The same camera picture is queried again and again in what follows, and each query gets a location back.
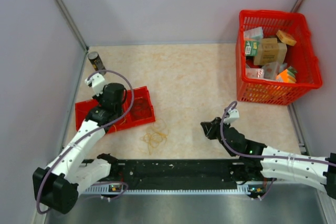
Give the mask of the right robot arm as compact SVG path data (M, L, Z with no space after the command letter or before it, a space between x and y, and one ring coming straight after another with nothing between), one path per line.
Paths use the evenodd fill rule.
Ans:
M284 152L247 139L219 117L201 122L201 127L209 140L218 140L230 156L242 160L248 178L256 180L262 176L301 183L335 199L335 153L316 157Z

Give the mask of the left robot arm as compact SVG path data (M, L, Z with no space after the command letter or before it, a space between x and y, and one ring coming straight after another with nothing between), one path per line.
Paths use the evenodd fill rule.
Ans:
M86 189L102 178L114 180L119 174L119 168L112 163L109 154L102 154L85 168L79 167L110 127L126 115L122 108L127 98L124 85L102 81L92 88L98 105L88 112L78 132L61 153L45 168L39 167L33 172L39 214L44 214L41 204L62 214L68 213Z

